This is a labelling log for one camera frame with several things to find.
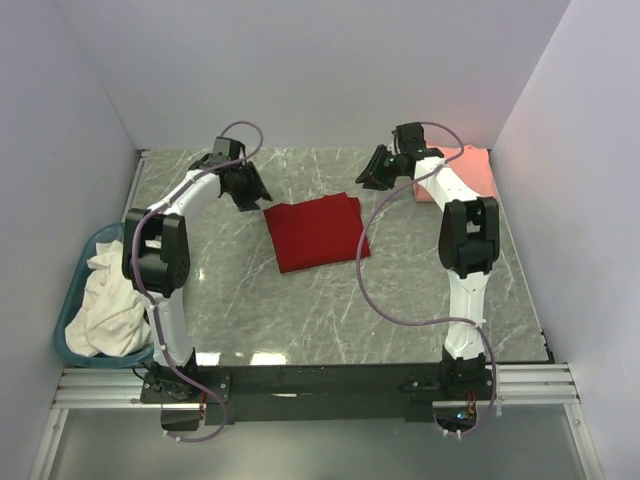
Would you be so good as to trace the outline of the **red t shirt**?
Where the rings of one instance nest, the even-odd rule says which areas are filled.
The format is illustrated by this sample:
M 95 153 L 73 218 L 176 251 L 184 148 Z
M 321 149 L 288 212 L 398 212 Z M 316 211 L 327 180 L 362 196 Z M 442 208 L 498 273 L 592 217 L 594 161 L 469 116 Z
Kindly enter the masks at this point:
M 282 274 L 371 255 L 361 240 L 361 204 L 346 193 L 296 204 L 279 204 L 264 217 Z

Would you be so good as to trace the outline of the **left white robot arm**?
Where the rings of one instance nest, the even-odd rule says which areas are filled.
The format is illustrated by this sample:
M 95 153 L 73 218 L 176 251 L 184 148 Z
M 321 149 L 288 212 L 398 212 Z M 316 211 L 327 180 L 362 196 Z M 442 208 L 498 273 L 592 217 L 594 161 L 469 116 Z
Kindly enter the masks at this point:
M 179 402 L 204 390 L 184 314 L 183 289 L 191 268 L 188 224 L 225 194 L 241 212 L 272 199 L 246 146 L 218 136 L 212 151 L 194 162 L 166 196 L 125 216 L 122 273 L 145 300 L 154 347 L 146 382 Z

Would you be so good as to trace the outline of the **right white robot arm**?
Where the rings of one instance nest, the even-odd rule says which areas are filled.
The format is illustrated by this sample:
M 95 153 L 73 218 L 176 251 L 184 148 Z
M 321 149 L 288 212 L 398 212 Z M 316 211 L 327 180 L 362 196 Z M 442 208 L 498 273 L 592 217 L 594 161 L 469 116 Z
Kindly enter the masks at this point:
M 437 389 L 460 399 L 493 385 L 495 360 L 483 330 L 485 293 L 500 254 L 499 204 L 481 196 L 451 167 L 458 154 L 445 156 L 428 147 L 426 122 L 397 126 L 390 145 L 377 146 L 356 181 L 366 189 L 399 193 L 395 183 L 410 178 L 422 186 L 440 208 L 438 256 L 449 281 L 448 331 L 438 366 Z

